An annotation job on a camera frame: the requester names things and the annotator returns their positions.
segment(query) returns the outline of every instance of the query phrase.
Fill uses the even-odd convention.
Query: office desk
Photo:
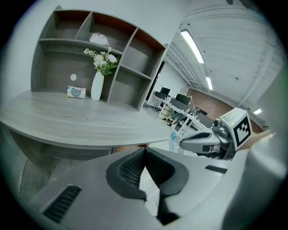
[[[0,121],[30,139],[76,149],[108,149],[169,139],[166,127],[143,110],[70,98],[65,93],[26,91],[0,107]]]
[[[191,116],[190,114],[178,109],[177,107],[173,106],[172,104],[168,103],[167,101],[161,99],[161,98],[158,98],[156,97],[155,95],[153,95],[154,99],[160,101],[160,102],[163,102],[164,105],[163,105],[163,108],[162,110],[164,109],[165,106],[168,106],[170,107],[171,109],[173,109],[174,111],[178,112],[178,113],[181,113],[183,114],[184,116],[187,117],[186,121],[184,122],[183,126],[181,127],[181,129],[178,131],[179,134],[183,134],[186,132],[186,130],[190,127],[190,125],[192,125],[193,127],[195,127],[197,130],[199,129],[206,129],[207,127],[205,125],[203,125],[201,122],[197,121],[193,116]]]

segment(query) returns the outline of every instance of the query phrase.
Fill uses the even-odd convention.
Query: white ceiling
[[[205,64],[198,63],[180,35],[182,30],[189,30]],[[246,9],[239,0],[233,5],[226,0],[192,0],[165,61],[190,87],[253,112],[259,108],[258,98],[280,71],[284,56],[265,17]],[[212,80],[213,91],[208,88],[206,76]],[[263,113],[251,112],[251,118],[263,126]]]

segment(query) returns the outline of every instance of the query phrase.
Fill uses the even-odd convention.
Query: clear plastic bag
[[[171,134],[170,134],[170,139],[169,139],[170,152],[184,154],[184,149],[180,147],[181,140],[182,140],[182,136],[175,129],[171,129]]]

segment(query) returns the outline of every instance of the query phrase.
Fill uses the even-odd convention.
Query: white vase
[[[104,75],[100,71],[97,71],[91,88],[92,100],[99,101],[102,92],[103,82],[104,82]]]

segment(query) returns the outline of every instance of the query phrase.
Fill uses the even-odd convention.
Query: fluorescent tube light
[[[206,77],[206,80],[207,80],[207,82],[208,82],[209,89],[210,89],[210,90],[213,90],[211,78],[210,78],[210,77]]]
[[[195,44],[195,42],[193,41],[193,38],[191,37],[191,35],[189,34],[188,31],[181,31],[180,33],[182,35],[182,37],[186,40],[186,42],[188,43],[188,45],[190,46],[190,48],[192,49],[193,53],[195,54],[197,60],[199,63],[204,63],[203,57],[197,47],[197,45]]]
[[[256,110],[256,111],[254,111],[253,113],[257,115],[257,114],[259,114],[259,113],[261,113],[261,112],[262,112],[262,110],[261,110],[261,109],[258,109],[258,110]]]

